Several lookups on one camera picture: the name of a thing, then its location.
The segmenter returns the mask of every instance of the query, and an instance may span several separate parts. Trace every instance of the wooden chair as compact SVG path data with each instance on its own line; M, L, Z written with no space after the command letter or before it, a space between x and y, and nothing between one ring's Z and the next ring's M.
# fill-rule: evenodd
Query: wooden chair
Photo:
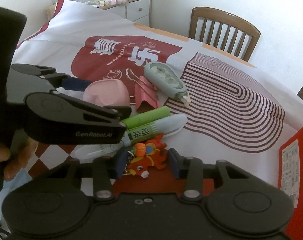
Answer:
M242 49L242 46L244 44L244 40L245 40L245 36L246 34L248 34L249 36L251 36L250 42L247 46L247 48L244 51L244 56L243 56L243 60L247 61L249 60L251 54L253 53L253 50L258 42L258 39L260 37L260 31L253 26L251 23L249 23L248 21L230 14L228 12L225 11L221 11L215 8L209 8L209 7L196 7L192 10L191 13L191 21L190 21L190 29L189 29L189 38L191 39L195 39L196 36L196 29L197 29L197 24L198 24L198 18L205 18L204 20L204 24L201 28L201 33L200 33L200 37L199 37L199 41L203 42L204 40L204 35L205 35L205 29L206 29L206 22L207 20L212 20L211 25L210 25L210 29L209 29L209 33L208 33L208 37L206 40L206 44L210 44L212 41L212 37L213 37L213 30L214 30L214 26L215 26L215 22L219 22L219 27L218 27L218 31L213 43L213 46L217 48L218 43L219 43L219 39L221 36L221 29L222 29L222 25L226 24L228 25L226 33L224 35L222 44L220 49L221 50L225 50L226 44L227 44L227 40L229 37L229 33L230 33L230 27L234 27L235 31L234 34L232 36L231 42L229 44L229 47L227 49L228 53L232 53L235 42L236 42L236 38L237 38L237 34L238 31L242 31L242 36L239 40L239 43L237 45L237 48L235 50L234 55L236 57L239 57L240 51Z

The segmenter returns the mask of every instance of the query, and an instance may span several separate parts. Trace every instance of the white wall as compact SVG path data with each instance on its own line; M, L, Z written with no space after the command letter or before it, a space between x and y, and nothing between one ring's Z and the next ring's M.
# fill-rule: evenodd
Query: white wall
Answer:
M46 21L50 0L0 0L0 5L27 15L22 38ZM261 31L249 62L297 93L303 86L303 0L153 0L152 27L188 36L193 7L228 11Z

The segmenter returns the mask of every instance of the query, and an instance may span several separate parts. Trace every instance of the white label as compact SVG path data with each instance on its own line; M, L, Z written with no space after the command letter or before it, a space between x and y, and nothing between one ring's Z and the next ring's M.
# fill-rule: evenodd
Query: white label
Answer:
M298 140L295 140L282 151L282 174L280 189L293 201L295 208L298 205L300 161Z

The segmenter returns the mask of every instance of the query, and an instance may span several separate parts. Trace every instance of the green marker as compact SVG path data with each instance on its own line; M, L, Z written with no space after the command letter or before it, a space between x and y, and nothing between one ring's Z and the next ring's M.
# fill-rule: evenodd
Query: green marker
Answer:
M127 118L125 120L122 120L122 122L127 125L127 130L130 130L168 116L170 116L170 110L168 106L162 106L160 108Z

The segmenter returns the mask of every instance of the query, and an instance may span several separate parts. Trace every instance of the binder clip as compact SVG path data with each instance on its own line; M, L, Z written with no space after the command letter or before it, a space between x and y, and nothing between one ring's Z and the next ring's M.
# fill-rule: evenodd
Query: binder clip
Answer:
M129 72L137 78L137 80L131 78ZM130 98L135 97L135 103L131 104L135 104L137 113L144 113L160 107L156 93L157 88L152 83L144 76L136 76L130 68L126 69L126 75L128 79L136 82L135 95Z

